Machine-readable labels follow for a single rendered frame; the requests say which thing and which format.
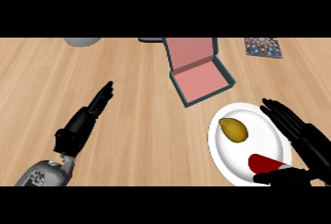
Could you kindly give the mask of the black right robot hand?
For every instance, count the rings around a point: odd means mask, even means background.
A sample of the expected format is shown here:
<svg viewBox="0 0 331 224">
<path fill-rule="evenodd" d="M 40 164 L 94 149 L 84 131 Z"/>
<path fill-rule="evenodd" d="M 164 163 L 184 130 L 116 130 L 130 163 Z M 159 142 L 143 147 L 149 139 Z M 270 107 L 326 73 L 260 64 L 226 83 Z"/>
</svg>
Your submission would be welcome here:
<svg viewBox="0 0 331 224">
<path fill-rule="evenodd" d="M 272 173 L 254 174 L 252 182 L 272 187 L 298 187 L 310 186 L 310 181 L 319 179 L 331 186 L 331 140 L 279 101 L 263 99 L 260 110 L 288 139 L 307 169 L 291 167 Z"/>
</svg>

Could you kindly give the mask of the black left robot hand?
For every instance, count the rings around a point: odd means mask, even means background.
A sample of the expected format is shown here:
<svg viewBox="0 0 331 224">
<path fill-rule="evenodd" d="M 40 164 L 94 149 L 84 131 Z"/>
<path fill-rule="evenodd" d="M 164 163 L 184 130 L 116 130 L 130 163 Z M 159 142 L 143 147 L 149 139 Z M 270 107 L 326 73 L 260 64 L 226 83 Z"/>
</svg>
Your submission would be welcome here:
<svg viewBox="0 0 331 224">
<path fill-rule="evenodd" d="M 109 81 L 99 90 L 90 104 L 73 114 L 65 128 L 56 131 L 54 152 L 72 158 L 78 155 L 110 98 L 112 82 Z"/>
</svg>

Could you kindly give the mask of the white round plate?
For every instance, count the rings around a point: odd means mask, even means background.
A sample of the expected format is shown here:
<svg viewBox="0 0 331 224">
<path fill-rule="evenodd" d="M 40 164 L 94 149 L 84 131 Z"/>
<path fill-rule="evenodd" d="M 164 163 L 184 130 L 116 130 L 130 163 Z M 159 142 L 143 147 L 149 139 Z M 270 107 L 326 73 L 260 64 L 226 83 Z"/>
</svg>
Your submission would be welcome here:
<svg viewBox="0 0 331 224">
<path fill-rule="evenodd" d="M 289 141 L 260 108 L 245 102 L 227 104 L 215 112 L 208 128 L 211 161 L 235 186 L 254 183 L 248 158 L 258 154 L 282 164 L 292 163 Z"/>
</svg>

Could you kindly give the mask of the open pink cardboard box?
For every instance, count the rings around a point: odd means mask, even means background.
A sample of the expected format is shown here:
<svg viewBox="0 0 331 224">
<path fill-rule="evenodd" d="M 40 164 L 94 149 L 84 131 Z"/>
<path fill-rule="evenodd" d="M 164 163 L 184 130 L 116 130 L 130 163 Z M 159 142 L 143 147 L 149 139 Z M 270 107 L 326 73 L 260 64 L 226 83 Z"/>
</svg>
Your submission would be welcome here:
<svg viewBox="0 0 331 224">
<path fill-rule="evenodd" d="M 164 38 L 170 80 L 184 107 L 230 89 L 235 79 L 217 57 L 217 38 Z"/>
</svg>

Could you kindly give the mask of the red wedge slice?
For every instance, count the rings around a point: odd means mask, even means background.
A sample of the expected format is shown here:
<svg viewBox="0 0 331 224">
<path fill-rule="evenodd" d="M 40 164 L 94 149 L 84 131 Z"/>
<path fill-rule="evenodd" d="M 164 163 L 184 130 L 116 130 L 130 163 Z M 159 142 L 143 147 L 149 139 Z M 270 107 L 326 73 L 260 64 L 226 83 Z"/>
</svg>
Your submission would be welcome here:
<svg viewBox="0 0 331 224">
<path fill-rule="evenodd" d="M 288 169 L 291 165 L 260 154 L 252 154 L 248 157 L 248 167 L 254 174 L 263 174 Z"/>
</svg>

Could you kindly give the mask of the grey round object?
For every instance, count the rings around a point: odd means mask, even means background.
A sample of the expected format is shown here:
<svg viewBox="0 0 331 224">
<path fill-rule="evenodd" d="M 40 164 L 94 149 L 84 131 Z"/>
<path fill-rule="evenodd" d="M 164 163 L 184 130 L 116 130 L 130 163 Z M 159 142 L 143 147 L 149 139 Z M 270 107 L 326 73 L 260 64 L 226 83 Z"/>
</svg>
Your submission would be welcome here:
<svg viewBox="0 0 331 224">
<path fill-rule="evenodd" d="M 66 43 L 73 47 L 91 46 L 99 42 L 99 38 L 65 38 Z"/>
</svg>

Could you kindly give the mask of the colourful patterned flat pad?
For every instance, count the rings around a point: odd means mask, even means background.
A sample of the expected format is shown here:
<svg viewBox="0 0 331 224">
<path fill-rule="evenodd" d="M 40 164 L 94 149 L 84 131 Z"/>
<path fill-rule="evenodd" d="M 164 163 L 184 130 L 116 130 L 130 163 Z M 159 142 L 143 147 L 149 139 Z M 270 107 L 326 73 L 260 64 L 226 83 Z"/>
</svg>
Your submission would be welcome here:
<svg viewBox="0 0 331 224">
<path fill-rule="evenodd" d="M 251 56 L 282 58 L 280 46 L 276 38 L 245 38 L 245 53 Z"/>
</svg>

